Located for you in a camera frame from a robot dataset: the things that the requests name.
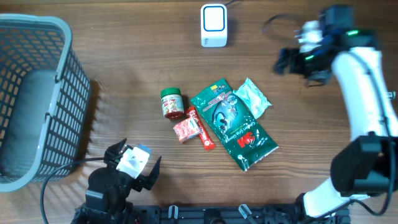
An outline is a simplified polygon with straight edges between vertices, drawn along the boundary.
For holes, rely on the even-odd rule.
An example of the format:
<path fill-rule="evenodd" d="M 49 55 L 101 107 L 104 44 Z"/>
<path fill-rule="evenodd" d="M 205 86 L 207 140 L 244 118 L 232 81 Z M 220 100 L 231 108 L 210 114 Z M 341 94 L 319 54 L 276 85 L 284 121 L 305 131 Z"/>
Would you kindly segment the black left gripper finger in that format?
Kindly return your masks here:
<path fill-rule="evenodd" d="M 104 154 L 104 161 L 116 161 L 117 159 L 122 158 L 123 154 L 121 153 L 127 139 L 124 138 L 122 141 L 113 144 L 112 146 L 108 147 Z"/>
<path fill-rule="evenodd" d="M 162 157 L 160 156 L 155 163 L 154 167 L 152 168 L 150 174 L 148 176 L 144 177 L 143 181 L 143 188 L 146 190 L 151 190 L 156 183 L 159 175 L 160 175 L 160 163 L 161 163 Z"/>

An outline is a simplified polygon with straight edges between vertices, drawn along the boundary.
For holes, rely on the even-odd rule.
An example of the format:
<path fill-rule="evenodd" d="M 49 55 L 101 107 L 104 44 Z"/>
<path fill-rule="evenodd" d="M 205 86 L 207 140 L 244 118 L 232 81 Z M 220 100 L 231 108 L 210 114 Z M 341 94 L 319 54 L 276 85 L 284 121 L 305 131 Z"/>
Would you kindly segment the light green wipes packet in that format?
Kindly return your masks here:
<path fill-rule="evenodd" d="M 233 93 L 244 102 L 255 119 L 260 118 L 265 110 L 272 106 L 272 103 L 250 78 L 247 78 Z"/>

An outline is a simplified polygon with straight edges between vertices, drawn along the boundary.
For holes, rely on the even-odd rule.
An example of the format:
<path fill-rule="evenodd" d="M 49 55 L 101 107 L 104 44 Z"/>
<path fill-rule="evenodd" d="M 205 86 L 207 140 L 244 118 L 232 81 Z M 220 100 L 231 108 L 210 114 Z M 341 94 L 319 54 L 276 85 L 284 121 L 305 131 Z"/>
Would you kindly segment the red tissue packet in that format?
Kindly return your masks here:
<path fill-rule="evenodd" d="M 194 118 L 187 118 L 174 126 L 180 143 L 200 134 L 200 128 Z"/>

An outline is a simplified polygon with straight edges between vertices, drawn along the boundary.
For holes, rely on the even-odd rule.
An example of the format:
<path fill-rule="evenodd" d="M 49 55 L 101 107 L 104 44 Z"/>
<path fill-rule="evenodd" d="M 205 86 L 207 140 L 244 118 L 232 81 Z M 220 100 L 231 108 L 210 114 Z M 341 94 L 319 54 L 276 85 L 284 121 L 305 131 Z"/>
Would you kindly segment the red Nescafe coffee stick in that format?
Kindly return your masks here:
<path fill-rule="evenodd" d="M 206 151 L 210 151 L 216 148 L 215 143 L 212 141 L 212 139 L 210 138 L 208 132 L 206 131 L 202 121 L 200 120 L 198 113 L 195 109 L 194 106 L 189 107 L 188 109 L 185 110 L 185 114 L 189 117 L 189 118 L 193 118 L 195 120 L 195 122 L 197 123 L 199 129 L 200 129 L 200 133 L 199 133 L 199 138 L 202 141 L 203 147 L 205 148 Z"/>

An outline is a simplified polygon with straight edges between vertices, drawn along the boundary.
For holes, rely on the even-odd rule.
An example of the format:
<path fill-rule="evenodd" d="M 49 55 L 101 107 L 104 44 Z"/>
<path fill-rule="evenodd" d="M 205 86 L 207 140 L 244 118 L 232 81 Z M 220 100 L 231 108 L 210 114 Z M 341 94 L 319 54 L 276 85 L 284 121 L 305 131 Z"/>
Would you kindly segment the green 3M gloves package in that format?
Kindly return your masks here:
<path fill-rule="evenodd" d="M 241 170 L 279 148 L 224 78 L 190 101 Z"/>

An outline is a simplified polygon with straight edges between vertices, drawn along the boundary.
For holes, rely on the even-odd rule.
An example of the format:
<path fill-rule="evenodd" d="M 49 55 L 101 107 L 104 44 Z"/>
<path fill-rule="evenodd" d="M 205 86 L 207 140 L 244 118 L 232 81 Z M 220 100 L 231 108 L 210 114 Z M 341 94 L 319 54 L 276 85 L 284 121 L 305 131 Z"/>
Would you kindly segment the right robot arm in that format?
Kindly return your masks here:
<path fill-rule="evenodd" d="M 330 177 L 294 203 L 268 204 L 269 222 L 333 222 L 353 203 L 397 190 L 397 116 L 382 75 L 375 33 L 354 26 L 353 8 L 334 5 L 305 23 L 298 49 L 282 49 L 274 70 L 325 84 L 334 75 L 341 87 L 351 142 L 335 156 Z"/>

